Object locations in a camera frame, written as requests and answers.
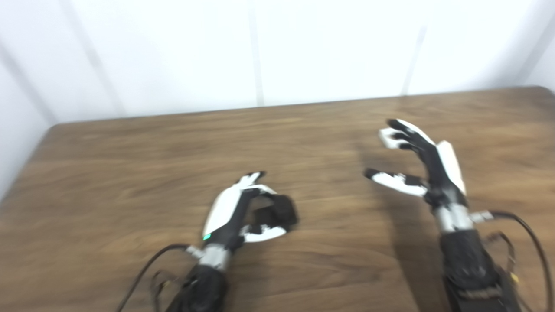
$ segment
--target black fingertip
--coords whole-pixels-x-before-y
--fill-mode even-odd
[[[392,135],[392,137],[393,137],[393,139],[396,139],[396,140],[405,140],[405,141],[409,141],[409,140],[411,139],[411,138],[410,138],[408,135],[406,135],[405,133],[399,133],[399,132],[394,133],[394,134]]]
[[[412,144],[403,143],[403,144],[399,144],[399,148],[400,149],[405,149],[405,150],[412,150],[413,146],[412,146]]]
[[[388,119],[387,125],[389,125],[391,128],[395,130],[400,130],[400,131],[405,131],[405,129],[407,128],[404,124],[400,123],[399,120],[397,119]]]
[[[366,168],[366,170],[364,171],[364,176],[371,180],[372,177],[378,173],[381,173],[381,171],[372,168]]]

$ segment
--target black cable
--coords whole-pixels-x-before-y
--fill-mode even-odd
[[[129,290],[127,291],[125,296],[123,297],[122,302],[119,303],[115,312],[121,312],[123,310],[123,308],[125,307],[125,304],[127,303],[127,300],[129,300],[129,298],[131,297],[131,295],[135,291],[135,288],[137,288],[137,285],[139,285],[139,282],[140,282],[141,278],[147,272],[148,268],[152,265],[152,263],[154,261],[156,261],[156,259],[158,259],[166,251],[173,250],[173,249],[187,249],[189,246],[190,245],[188,245],[188,244],[171,244],[171,245],[168,245],[168,246],[160,249],[160,251],[158,251],[155,255],[153,255],[152,258],[150,258],[150,260],[148,260],[148,262],[141,269],[139,274],[137,274],[137,276],[135,277],[135,279],[131,283],[131,287],[129,288]]]
[[[502,212],[502,211],[490,211],[490,213],[493,215],[495,219],[515,220],[516,222],[520,223],[520,225],[526,230],[526,232],[528,232],[528,235],[530,235],[530,237],[532,238],[532,241],[534,242],[534,246],[538,251],[539,259],[542,263],[543,273],[546,280],[546,296],[547,296],[546,312],[553,312],[553,306],[554,306],[553,280],[551,278],[551,270],[549,269],[549,261],[547,260],[546,252],[543,250],[542,244],[539,242],[538,237],[536,236],[532,228],[530,228],[530,226],[526,224],[526,222],[524,222],[524,220],[519,218],[517,215],[510,212]]]

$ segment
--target wire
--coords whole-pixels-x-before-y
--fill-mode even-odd
[[[506,271],[509,273],[514,273],[514,267],[517,264],[517,257],[516,257],[516,252],[514,250],[514,245],[511,242],[511,240],[509,239],[509,237],[507,237],[505,235],[505,233],[499,231],[499,232],[495,232],[492,233],[490,235],[488,235],[487,237],[485,237],[483,239],[484,245],[487,245],[489,243],[493,243],[498,239],[502,239],[505,241],[505,243],[507,243],[507,248],[508,248],[508,253],[509,256],[507,257],[507,268]]]
[[[129,288],[129,290],[127,291],[125,296],[123,297],[122,302],[119,303],[115,312],[121,312],[123,310],[127,301],[129,300],[129,298],[131,297],[131,295],[135,291],[135,288],[137,288],[137,285],[139,285],[139,282],[140,282],[141,278],[147,272],[148,268],[150,268],[152,263],[156,261],[156,259],[158,259],[161,255],[163,255],[167,251],[170,251],[170,250],[173,250],[173,249],[187,249],[189,246],[190,245],[188,245],[188,244],[171,244],[171,245],[168,245],[168,246],[160,249],[160,251],[158,251],[156,254],[154,254],[152,256],[152,258],[150,258],[150,260],[148,260],[148,262],[144,265],[144,267],[141,269],[139,274],[137,274],[137,276],[135,277],[135,279],[131,283],[131,287]]]
[[[158,276],[160,275],[165,275],[163,276],[165,278],[161,283],[157,283]],[[152,304],[152,310],[154,312],[160,312],[160,294],[169,283],[176,283],[184,288],[189,286],[191,281],[190,279],[182,280],[175,274],[166,270],[158,270],[156,273],[154,273],[154,275],[150,279],[150,302]]]
[[[547,296],[546,312],[553,312],[553,306],[554,306],[553,280],[551,278],[551,270],[549,269],[549,261],[547,260],[546,252],[543,250],[542,244],[539,242],[538,237],[536,236],[532,228],[530,228],[530,226],[526,224],[526,222],[524,222],[524,220],[522,220],[517,215],[509,212],[502,212],[502,211],[490,211],[490,213],[493,215],[495,219],[515,220],[516,222],[520,223],[520,225],[526,230],[526,232],[528,232],[528,235],[530,235],[530,237],[532,238],[532,241],[534,242],[534,246],[538,251],[538,256],[542,263],[543,273],[546,280],[546,296]]]

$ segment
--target robotic arm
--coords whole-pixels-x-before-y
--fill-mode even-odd
[[[503,217],[502,213],[468,212],[465,184],[449,142],[436,144],[422,130],[404,120],[391,119],[387,123],[389,128],[379,133],[384,145],[390,149],[414,151],[423,162],[428,178],[376,169],[366,169],[365,177],[399,192],[423,197],[431,206],[441,232],[444,284],[452,311],[520,312],[512,272],[493,262],[474,228],[474,223]],[[543,255],[539,243],[536,247],[539,247],[540,256]],[[548,276],[547,260],[544,263]],[[552,293],[551,278],[546,278],[546,282],[548,293]],[[549,298],[550,301],[548,311],[552,310],[553,299]]]

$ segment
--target brown tabletop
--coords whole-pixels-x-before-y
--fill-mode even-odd
[[[423,174],[413,153],[382,147],[386,118],[450,141],[471,210],[520,215],[555,262],[555,97],[543,88],[105,120],[53,127],[2,202],[0,311],[114,310],[158,249],[199,245],[215,197],[256,170],[300,223],[238,250],[226,311],[447,311],[429,208],[361,174]],[[527,234],[478,228],[511,237],[520,291],[543,307]],[[491,252],[505,263],[502,243]],[[194,262],[170,253],[149,275]],[[127,311],[150,311],[147,279]]]

